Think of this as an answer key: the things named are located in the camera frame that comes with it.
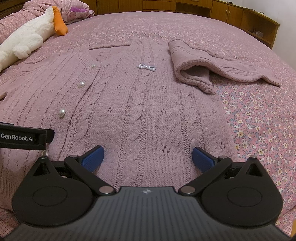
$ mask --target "wooden headboard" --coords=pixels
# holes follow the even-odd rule
[[[0,0],[0,19],[22,9],[29,0]]]

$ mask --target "blue gripper pad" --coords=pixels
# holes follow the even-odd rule
[[[102,146],[95,147],[81,158],[80,164],[88,171],[93,172],[104,159],[104,148]]]
[[[201,170],[202,172],[206,172],[211,167],[215,165],[214,160],[206,156],[196,147],[192,151],[192,161],[194,165]]]

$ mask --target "bed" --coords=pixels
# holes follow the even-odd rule
[[[237,83],[217,75],[211,82],[221,98],[223,118],[230,126],[239,161],[251,154],[258,159],[278,187],[284,207],[276,225],[290,235],[296,219],[296,72],[271,49],[244,31],[223,22],[170,12],[131,12],[94,16],[68,25],[69,33],[52,36],[44,45],[0,74],[5,82],[26,62],[83,44],[130,42],[134,37],[156,42],[182,39],[222,56],[269,69],[280,88],[263,81]],[[0,211],[0,235],[18,225],[10,210]]]

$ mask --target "triangular cutout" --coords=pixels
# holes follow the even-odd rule
[[[33,176],[40,176],[49,174],[49,170],[44,162],[40,163]]]
[[[252,176],[258,176],[258,177],[262,177],[262,173],[260,172],[260,170],[258,169],[258,167],[256,166],[255,163],[252,163],[246,173],[247,175],[252,175]]]

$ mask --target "stuffed animal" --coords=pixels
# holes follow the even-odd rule
[[[54,32],[58,35],[65,35],[68,32],[56,6],[49,7],[43,15],[19,27],[0,45],[0,72],[18,59],[27,58]]]

